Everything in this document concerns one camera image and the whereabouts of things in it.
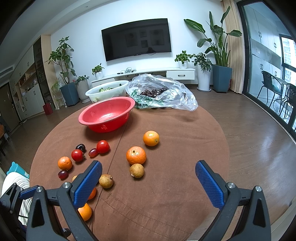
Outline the red grape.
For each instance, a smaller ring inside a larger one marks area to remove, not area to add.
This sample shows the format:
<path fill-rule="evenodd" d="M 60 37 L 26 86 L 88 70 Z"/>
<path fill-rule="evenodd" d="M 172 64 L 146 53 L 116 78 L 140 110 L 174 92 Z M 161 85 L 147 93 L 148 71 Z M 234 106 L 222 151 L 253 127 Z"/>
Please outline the red grape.
<path fill-rule="evenodd" d="M 90 158 L 95 158 L 99 155 L 99 150 L 97 148 L 93 148 L 88 152 Z"/>
<path fill-rule="evenodd" d="M 67 170 L 61 170 L 59 173 L 58 173 L 58 177 L 60 180 L 65 180 L 67 179 L 69 176 L 68 174 L 68 171 Z"/>

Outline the small orange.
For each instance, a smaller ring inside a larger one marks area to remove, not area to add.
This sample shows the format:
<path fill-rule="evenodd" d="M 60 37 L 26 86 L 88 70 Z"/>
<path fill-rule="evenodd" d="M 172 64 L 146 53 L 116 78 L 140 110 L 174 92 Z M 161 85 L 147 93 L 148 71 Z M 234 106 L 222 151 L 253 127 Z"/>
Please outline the small orange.
<path fill-rule="evenodd" d="M 58 167 L 61 170 L 69 171 L 72 168 L 73 164 L 69 157 L 63 156 L 58 160 Z"/>

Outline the red tomato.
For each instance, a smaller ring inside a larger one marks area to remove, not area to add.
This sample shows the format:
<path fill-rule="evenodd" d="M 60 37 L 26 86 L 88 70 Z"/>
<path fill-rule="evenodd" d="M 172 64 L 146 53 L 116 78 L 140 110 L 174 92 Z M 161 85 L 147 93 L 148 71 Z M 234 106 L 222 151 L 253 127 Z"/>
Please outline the red tomato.
<path fill-rule="evenodd" d="M 84 160 L 84 153 L 80 149 L 75 149 L 72 151 L 71 157 L 75 162 L 82 162 Z"/>
<path fill-rule="evenodd" d="M 96 148 L 99 154 L 106 154 L 110 151 L 110 145 L 106 140 L 100 140 L 97 143 Z"/>

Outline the dark plum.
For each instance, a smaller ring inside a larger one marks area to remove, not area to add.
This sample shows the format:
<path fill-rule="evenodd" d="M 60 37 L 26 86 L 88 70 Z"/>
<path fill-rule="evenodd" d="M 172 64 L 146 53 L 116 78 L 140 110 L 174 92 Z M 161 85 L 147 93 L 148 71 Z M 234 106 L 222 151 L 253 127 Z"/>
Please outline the dark plum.
<path fill-rule="evenodd" d="M 86 147 L 85 147 L 84 144 L 79 144 L 79 145 L 77 145 L 75 149 L 79 149 L 79 150 L 81 150 L 83 153 L 86 152 Z"/>

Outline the large textured mandarin orange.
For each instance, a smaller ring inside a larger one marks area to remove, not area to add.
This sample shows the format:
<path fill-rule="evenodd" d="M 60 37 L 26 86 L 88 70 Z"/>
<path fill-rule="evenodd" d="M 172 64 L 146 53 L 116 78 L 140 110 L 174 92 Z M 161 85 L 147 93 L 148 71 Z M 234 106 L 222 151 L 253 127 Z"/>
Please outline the large textured mandarin orange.
<path fill-rule="evenodd" d="M 126 159 L 130 165 L 144 164 L 147 159 L 147 155 L 142 147 L 133 146 L 126 152 Z"/>

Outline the smooth orange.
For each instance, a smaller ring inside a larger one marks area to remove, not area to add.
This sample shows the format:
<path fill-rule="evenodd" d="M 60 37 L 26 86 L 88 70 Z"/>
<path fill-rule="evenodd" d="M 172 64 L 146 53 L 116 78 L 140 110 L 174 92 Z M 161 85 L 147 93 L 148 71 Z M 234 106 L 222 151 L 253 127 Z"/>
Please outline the smooth orange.
<path fill-rule="evenodd" d="M 155 131 L 147 131 L 143 136 L 143 141 L 146 146 L 154 147 L 159 143 L 159 134 Z"/>

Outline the white plastic vegetable basin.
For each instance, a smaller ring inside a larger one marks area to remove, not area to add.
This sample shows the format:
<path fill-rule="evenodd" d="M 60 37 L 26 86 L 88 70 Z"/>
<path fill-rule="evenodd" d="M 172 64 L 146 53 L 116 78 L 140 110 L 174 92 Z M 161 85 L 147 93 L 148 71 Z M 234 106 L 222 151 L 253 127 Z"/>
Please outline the white plastic vegetable basin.
<path fill-rule="evenodd" d="M 125 87 L 128 83 L 128 80 L 107 82 L 86 91 L 85 95 L 90 98 L 92 103 L 112 97 L 126 96 Z"/>

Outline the tall plant blue pot right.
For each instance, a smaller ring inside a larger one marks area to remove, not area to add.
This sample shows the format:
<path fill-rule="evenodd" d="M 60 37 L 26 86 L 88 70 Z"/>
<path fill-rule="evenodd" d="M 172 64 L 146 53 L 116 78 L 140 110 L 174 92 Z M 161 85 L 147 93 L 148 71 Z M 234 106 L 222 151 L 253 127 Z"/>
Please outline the tall plant blue pot right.
<path fill-rule="evenodd" d="M 184 19 L 184 22 L 188 27 L 203 34 L 203 38 L 199 39 L 197 42 L 197 47 L 201 48 L 205 43 L 209 43 L 209 47 L 205 50 L 205 54 L 210 52 L 214 54 L 215 64 L 212 67 L 213 90 L 218 93 L 226 93 L 228 91 L 232 75 L 232 68 L 228 66 L 230 50 L 228 50 L 227 38 L 229 36 L 237 38 L 242 36 L 242 33 L 239 30 L 225 32 L 223 29 L 223 22 L 229 14 L 230 9 L 231 7 L 229 6 L 223 13 L 220 20 L 220 26 L 214 24 L 212 13 L 209 13 L 210 22 L 208 25 L 213 33 L 213 38 L 207 37 L 206 31 L 200 23 L 197 23 L 194 20 Z"/>

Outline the dark cherries pile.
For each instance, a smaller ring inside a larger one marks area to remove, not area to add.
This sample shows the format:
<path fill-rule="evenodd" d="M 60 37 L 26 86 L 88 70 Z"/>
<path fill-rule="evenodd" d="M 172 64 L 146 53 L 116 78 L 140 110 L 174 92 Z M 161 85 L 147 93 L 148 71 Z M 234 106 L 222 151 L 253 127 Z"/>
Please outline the dark cherries pile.
<path fill-rule="evenodd" d="M 163 92 L 167 91 L 168 89 L 163 87 L 160 89 L 152 89 L 152 90 L 144 90 L 140 93 L 140 95 L 144 95 L 147 97 L 152 97 L 152 98 L 156 98 L 157 96 L 159 96 L 160 94 L 162 94 Z"/>

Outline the clear plastic bag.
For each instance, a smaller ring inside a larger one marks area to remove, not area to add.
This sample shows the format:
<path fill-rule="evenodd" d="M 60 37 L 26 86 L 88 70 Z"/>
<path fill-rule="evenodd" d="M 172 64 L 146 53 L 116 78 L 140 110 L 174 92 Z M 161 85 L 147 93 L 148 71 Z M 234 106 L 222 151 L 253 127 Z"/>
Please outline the clear plastic bag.
<path fill-rule="evenodd" d="M 146 89 L 152 90 L 163 87 L 168 90 L 156 98 L 140 95 Z M 125 90 L 134 99 L 135 107 L 138 109 L 174 108 L 195 111 L 198 107 L 196 97 L 184 84 L 160 75 L 139 75 L 127 84 Z"/>

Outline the black balcony chair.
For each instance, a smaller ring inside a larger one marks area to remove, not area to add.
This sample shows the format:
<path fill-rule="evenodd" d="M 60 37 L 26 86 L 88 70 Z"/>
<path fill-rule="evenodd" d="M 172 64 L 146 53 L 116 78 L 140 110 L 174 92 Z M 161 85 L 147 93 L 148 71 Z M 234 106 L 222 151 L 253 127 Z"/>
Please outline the black balcony chair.
<path fill-rule="evenodd" d="M 272 75 L 269 72 L 264 71 L 264 70 L 262 70 L 261 73 L 262 73 L 262 76 L 263 76 L 263 81 L 262 81 L 263 85 L 262 85 L 262 87 L 261 87 L 261 89 L 260 89 L 260 91 L 259 91 L 256 98 L 259 97 L 259 95 L 260 95 L 260 93 L 261 93 L 261 91 L 262 91 L 262 89 L 264 87 L 267 90 L 267 95 L 268 95 L 269 90 L 273 92 L 273 99 L 272 99 L 271 103 L 274 101 L 274 97 L 275 97 L 276 94 L 281 98 L 282 97 L 282 92 L 283 92 L 282 79 L 280 79 L 280 78 L 278 78 L 278 77 L 276 77 L 276 76 L 274 76 L 274 75 Z M 277 81 L 281 85 L 281 88 L 274 85 L 273 80 Z"/>

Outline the small plant on cabinet left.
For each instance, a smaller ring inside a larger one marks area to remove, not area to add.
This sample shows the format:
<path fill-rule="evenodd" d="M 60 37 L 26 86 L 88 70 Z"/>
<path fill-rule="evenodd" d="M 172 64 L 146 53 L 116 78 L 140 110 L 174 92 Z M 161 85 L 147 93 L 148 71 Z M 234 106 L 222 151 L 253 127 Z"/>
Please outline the small plant on cabinet left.
<path fill-rule="evenodd" d="M 99 65 L 92 68 L 92 75 L 94 75 L 96 79 L 101 79 L 103 77 L 103 70 L 104 67 L 102 67 L 100 63 Z"/>

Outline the small plant on cabinet right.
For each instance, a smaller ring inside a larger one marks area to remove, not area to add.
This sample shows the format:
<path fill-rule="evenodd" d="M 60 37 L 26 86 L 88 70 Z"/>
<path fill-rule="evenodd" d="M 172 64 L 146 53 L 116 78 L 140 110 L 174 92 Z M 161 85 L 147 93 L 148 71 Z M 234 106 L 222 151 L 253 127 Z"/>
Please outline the small plant on cabinet right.
<path fill-rule="evenodd" d="M 180 69 L 187 69 L 191 58 L 192 55 L 188 54 L 186 50 L 183 50 L 180 54 L 176 55 L 175 62 L 178 63 Z"/>

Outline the wall shelving cabinet unit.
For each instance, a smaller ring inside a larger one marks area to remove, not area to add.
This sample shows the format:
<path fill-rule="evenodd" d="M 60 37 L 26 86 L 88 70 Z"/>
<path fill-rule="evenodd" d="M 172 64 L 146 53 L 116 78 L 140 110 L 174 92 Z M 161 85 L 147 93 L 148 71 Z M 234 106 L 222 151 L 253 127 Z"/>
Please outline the wall shelving cabinet unit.
<path fill-rule="evenodd" d="M 48 62 L 51 52 L 51 36 L 41 35 L 10 77 L 11 94 L 21 120 L 43 113 L 46 104 L 52 110 L 59 108 L 51 90 L 57 80 L 54 64 Z"/>

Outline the wall mounted black television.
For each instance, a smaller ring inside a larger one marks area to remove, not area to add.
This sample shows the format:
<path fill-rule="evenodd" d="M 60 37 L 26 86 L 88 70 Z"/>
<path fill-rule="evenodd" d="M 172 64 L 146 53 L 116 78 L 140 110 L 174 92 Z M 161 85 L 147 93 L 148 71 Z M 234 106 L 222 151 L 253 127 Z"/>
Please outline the wall mounted black television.
<path fill-rule="evenodd" d="M 169 24 L 165 18 L 124 23 L 103 29 L 101 34 L 106 61 L 171 52 Z"/>

